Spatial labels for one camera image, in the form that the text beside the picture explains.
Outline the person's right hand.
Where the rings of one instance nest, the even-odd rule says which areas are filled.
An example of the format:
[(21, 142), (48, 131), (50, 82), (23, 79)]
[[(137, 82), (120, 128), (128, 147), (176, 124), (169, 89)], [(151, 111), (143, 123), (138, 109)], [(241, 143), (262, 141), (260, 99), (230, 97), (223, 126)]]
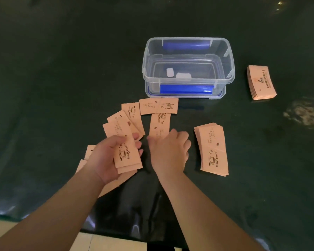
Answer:
[(191, 147), (177, 142), (176, 129), (172, 129), (164, 139), (157, 139), (157, 156), (151, 157), (151, 165), (160, 182), (184, 175), (184, 155)]

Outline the person's left forearm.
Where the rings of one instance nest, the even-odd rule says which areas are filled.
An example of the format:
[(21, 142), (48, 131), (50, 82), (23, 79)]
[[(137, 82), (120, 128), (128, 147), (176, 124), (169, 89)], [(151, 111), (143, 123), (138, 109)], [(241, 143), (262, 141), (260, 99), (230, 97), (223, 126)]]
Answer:
[(70, 251), (105, 178), (85, 166), (41, 207), (0, 237), (0, 251)]

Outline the clear lid with blue latches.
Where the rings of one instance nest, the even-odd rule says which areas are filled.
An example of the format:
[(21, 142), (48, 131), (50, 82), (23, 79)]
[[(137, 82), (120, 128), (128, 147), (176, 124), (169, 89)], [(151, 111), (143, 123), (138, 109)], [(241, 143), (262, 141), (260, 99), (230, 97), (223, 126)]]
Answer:
[(220, 99), (226, 93), (223, 84), (166, 84), (148, 83), (145, 81), (146, 94), (165, 98), (207, 98)]

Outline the clear plastic storage container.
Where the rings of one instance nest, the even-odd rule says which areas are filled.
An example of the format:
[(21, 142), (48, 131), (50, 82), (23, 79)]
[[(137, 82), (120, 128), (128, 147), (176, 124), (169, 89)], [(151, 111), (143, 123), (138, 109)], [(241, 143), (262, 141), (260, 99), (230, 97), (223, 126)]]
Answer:
[[(167, 77), (166, 69), (174, 69)], [(148, 83), (230, 84), (235, 63), (229, 41), (221, 37), (154, 37), (145, 46), (142, 75)], [(176, 79), (190, 73), (192, 79)]]

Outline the pink paper cup sleeve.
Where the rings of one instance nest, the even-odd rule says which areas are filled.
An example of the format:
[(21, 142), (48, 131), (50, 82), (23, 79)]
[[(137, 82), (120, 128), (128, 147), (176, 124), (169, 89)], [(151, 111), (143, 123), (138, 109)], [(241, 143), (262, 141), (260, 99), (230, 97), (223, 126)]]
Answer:
[(89, 157), (91, 156), (94, 148), (96, 147), (96, 145), (91, 145), (89, 144), (87, 146), (87, 150), (86, 150), (86, 153), (85, 153), (85, 157), (84, 157), (84, 160), (89, 160)]
[(140, 134), (139, 139), (145, 135), (139, 102), (121, 104), (121, 109), (126, 113), (130, 122), (138, 129), (135, 131)]
[(76, 169), (76, 173), (79, 172), (86, 165), (87, 162), (87, 160), (81, 159)]
[(177, 114), (178, 98), (146, 98), (140, 99), (140, 114), (169, 113)]
[(170, 113), (151, 114), (149, 136), (164, 139), (170, 132)]
[(103, 187), (103, 189), (102, 189), (100, 195), (98, 196), (98, 198), (100, 198), (101, 196), (103, 196), (103, 195), (109, 193), (110, 191), (116, 189), (117, 187), (122, 185), (124, 182), (126, 182), (128, 179), (130, 179), (136, 173), (137, 173), (137, 170), (132, 170), (132, 171), (120, 174), (118, 176), (118, 179), (109, 182), (108, 184), (106, 184)]
[(127, 116), (126, 112), (124, 110), (120, 110), (119, 112), (113, 114), (112, 116), (107, 118), (108, 122), (114, 121), (117, 118), (122, 118), (125, 120), (132, 131), (132, 133), (138, 133), (139, 137), (135, 141), (139, 141), (143, 138), (143, 133), (135, 126), (134, 122), (131, 121), (131, 119)]

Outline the handful of pink cup sleeves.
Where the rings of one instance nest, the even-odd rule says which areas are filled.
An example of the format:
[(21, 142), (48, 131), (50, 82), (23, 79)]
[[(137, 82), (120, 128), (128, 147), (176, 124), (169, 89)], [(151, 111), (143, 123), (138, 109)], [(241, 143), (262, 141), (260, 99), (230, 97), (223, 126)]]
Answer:
[(107, 137), (118, 135), (126, 138), (124, 143), (116, 145), (114, 149), (114, 163), (117, 172), (122, 174), (143, 168), (128, 122), (120, 117), (103, 124), (103, 128)]

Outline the stack of pink cup sleeves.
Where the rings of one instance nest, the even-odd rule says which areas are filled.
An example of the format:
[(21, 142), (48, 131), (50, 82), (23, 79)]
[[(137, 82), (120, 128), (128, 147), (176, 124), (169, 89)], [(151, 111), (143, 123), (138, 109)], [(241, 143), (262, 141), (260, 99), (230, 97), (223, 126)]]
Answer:
[(248, 65), (247, 79), (253, 100), (266, 100), (277, 96), (267, 66)]
[(216, 123), (208, 123), (194, 127), (200, 156), (201, 171), (228, 176), (228, 160), (223, 127)]

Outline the person's right forearm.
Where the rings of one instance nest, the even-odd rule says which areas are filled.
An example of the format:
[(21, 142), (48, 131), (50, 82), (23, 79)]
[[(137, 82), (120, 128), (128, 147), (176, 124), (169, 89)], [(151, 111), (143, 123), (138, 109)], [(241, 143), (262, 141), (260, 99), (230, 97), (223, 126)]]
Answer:
[(183, 172), (158, 172), (190, 251), (265, 251)]

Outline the person's left hand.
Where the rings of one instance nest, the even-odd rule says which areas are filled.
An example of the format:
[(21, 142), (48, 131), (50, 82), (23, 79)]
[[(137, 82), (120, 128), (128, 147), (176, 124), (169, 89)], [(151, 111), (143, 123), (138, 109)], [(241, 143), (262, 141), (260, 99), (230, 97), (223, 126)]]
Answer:
[(118, 178), (118, 171), (114, 163), (114, 150), (117, 146), (107, 147), (105, 139), (102, 140), (96, 145), (86, 164), (86, 166), (89, 166), (96, 172), (103, 185)]

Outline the black plastic table cover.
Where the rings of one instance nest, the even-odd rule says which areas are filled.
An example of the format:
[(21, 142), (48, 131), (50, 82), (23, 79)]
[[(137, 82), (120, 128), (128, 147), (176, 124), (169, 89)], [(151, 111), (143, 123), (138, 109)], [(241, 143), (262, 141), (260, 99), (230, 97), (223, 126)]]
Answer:
[[(229, 41), (220, 99), (180, 98), (185, 175), (268, 251), (314, 251), (314, 0), (0, 0), (0, 219), (19, 222), (76, 172), (121, 104), (147, 98), (154, 37)], [(247, 66), (277, 96), (253, 100)], [(223, 127), (229, 175), (201, 171), (194, 127)]]

